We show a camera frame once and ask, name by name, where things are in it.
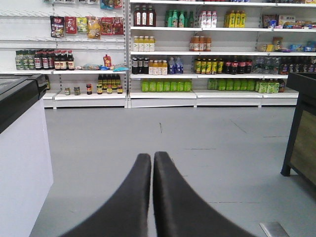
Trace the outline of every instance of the bottle label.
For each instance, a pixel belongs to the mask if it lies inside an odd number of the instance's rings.
[[[138,13],[136,14],[136,25],[137,25],[137,26],[140,26],[140,25],[141,25],[141,14],[140,14],[140,12],[138,12]]]
[[[149,26],[153,26],[154,25],[154,14],[151,12],[149,13],[149,22],[148,22]]]

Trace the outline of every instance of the juice bottle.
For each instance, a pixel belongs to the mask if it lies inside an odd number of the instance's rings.
[[[156,46],[156,40],[153,36],[150,36],[149,38],[149,52],[154,52]]]
[[[178,27],[184,28],[184,22],[185,22],[184,11],[181,11],[181,12],[180,12],[180,16],[179,16],[179,24],[178,24]]]
[[[240,11],[237,11],[235,15],[235,25],[234,25],[235,28],[240,27],[240,17],[241,17]]]
[[[226,81],[226,90],[233,90],[234,88],[234,80],[232,78],[228,78]]]
[[[234,10],[231,11],[231,13],[229,14],[229,24],[228,27],[229,28],[233,28],[235,26],[235,12]]]
[[[246,13],[245,13],[245,11],[241,11],[239,27],[240,28],[245,28],[245,23],[246,23]]]
[[[138,36],[134,36],[134,45],[133,45],[133,51],[134,52],[138,52],[138,40],[139,40],[139,37]]]
[[[212,38],[206,37],[206,48],[205,51],[210,52],[212,47]]]
[[[140,36],[138,39],[138,52],[144,52],[144,37]]]
[[[167,74],[168,74],[167,60],[163,60],[163,62],[162,62],[162,75],[167,75]]]
[[[144,38],[144,52],[149,52],[149,36]]]
[[[240,90],[240,86],[241,86],[241,81],[239,78],[234,79],[234,88],[233,90]]]

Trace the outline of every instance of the green bottle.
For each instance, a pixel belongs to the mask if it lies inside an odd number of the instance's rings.
[[[234,80],[232,78],[228,78],[226,81],[226,90],[233,90],[234,88]]]
[[[246,78],[241,79],[240,90],[247,90],[248,81]]]
[[[218,90],[226,90],[226,80],[224,78],[219,79]]]
[[[248,79],[248,86],[247,86],[247,90],[248,91],[254,91],[255,90],[255,80],[254,79]]]
[[[238,91],[240,90],[240,86],[241,86],[241,81],[239,78],[234,79],[234,90]]]
[[[188,27],[194,27],[193,11],[190,11]]]

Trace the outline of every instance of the yellow bottle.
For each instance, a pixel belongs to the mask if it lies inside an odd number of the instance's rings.
[[[235,12],[234,10],[231,11],[231,13],[229,14],[229,24],[228,27],[229,28],[233,28],[235,26]]]
[[[245,23],[246,23],[246,13],[245,13],[245,11],[241,11],[239,27],[240,28],[245,28]]]
[[[237,11],[235,14],[235,28],[240,27],[240,11]]]

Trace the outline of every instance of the store shelf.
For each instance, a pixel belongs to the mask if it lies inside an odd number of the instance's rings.
[[[142,79],[142,78],[181,78],[181,79],[190,79],[190,78],[198,78],[197,74],[193,74],[189,71],[184,71],[183,74],[168,74],[168,75],[149,75],[149,74],[131,74],[129,76],[131,79]]]
[[[255,32],[272,32],[270,28],[227,28],[227,27],[216,27],[216,28],[202,28],[203,31],[255,31]]]
[[[123,72],[113,72],[113,70],[74,70],[74,71],[53,71],[53,74],[126,74]]]
[[[202,1],[177,1],[177,0],[130,0],[130,3],[144,4],[176,4],[176,5],[204,5]]]
[[[147,27],[147,26],[132,26],[131,30],[144,31],[202,31],[202,28],[177,28],[177,27]]]

